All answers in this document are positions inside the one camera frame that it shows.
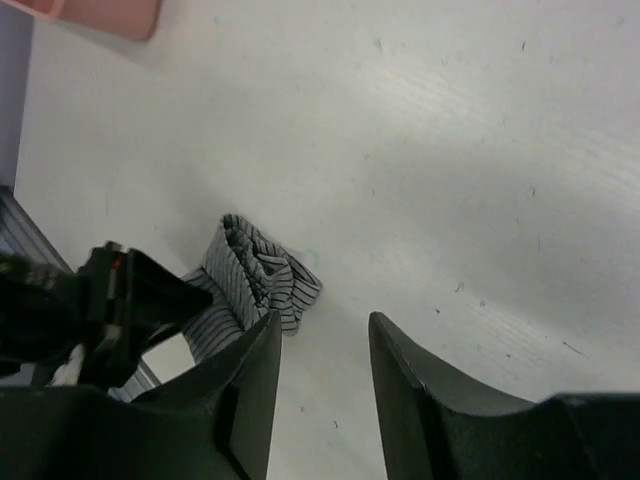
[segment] fabric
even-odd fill
[[[210,291],[212,305],[183,330],[196,363],[222,350],[272,310],[285,334],[297,332],[302,313],[322,284],[304,265],[239,215],[220,221],[202,265],[185,277]]]

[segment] white surface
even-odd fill
[[[640,387],[639,28],[631,0],[167,0],[147,45],[40,24],[17,197],[74,265],[112,238],[185,272],[226,211],[304,252],[326,289],[271,478],[381,479],[372,310],[527,398]]]

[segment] table surface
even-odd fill
[[[74,266],[184,273],[228,211],[303,257],[270,478],[385,478],[373,310],[529,399],[640,387],[640,3],[164,4],[37,25],[16,196]]]

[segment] cloth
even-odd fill
[[[213,294],[213,303],[183,329],[196,363],[236,340],[269,311],[282,331],[298,331],[322,284],[287,250],[239,215],[222,217],[202,265],[185,277]]]

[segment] pink bin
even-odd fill
[[[132,40],[146,40],[156,28],[160,0],[4,0],[36,18],[65,20]]]

